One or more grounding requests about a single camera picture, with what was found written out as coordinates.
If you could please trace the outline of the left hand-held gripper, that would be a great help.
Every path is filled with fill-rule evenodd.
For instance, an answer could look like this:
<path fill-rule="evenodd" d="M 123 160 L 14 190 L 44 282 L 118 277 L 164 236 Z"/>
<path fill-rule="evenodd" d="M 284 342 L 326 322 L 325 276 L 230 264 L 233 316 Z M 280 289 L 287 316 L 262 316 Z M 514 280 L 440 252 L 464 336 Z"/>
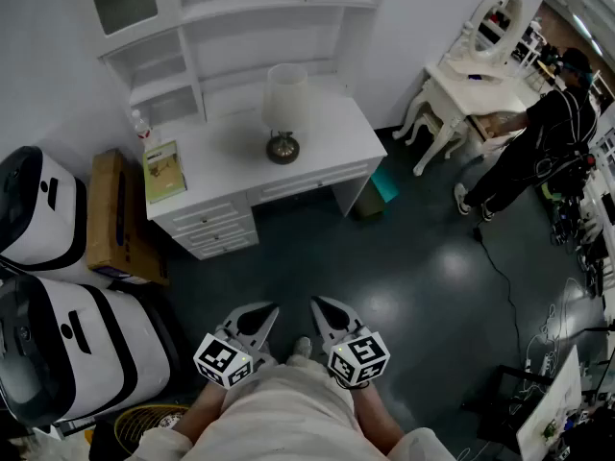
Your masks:
<path fill-rule="evenodd" d="M 194 353 L 198 372 L 224 389 L 246 380 L 269 361 L 269 338 L 279 312 L 276 303 L 249 303 L 235 308 L 225 326 L 208 333 Z"/>

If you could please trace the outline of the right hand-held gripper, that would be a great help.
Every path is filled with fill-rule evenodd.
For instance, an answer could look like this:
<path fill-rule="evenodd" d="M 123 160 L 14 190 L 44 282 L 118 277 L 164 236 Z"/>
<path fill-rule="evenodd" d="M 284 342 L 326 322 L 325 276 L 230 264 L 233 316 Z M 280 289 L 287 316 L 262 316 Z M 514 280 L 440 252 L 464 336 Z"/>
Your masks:
<path fill-rule="evenodd" d="M 323 349 L 331 348 L 328 371 L 343 387 L 358 387 L 383 374 L 390 352 L 378 332 L 361 326 L 351 307 L 336 299 L 315 296 L 310 299 L 310 310 Z"/>

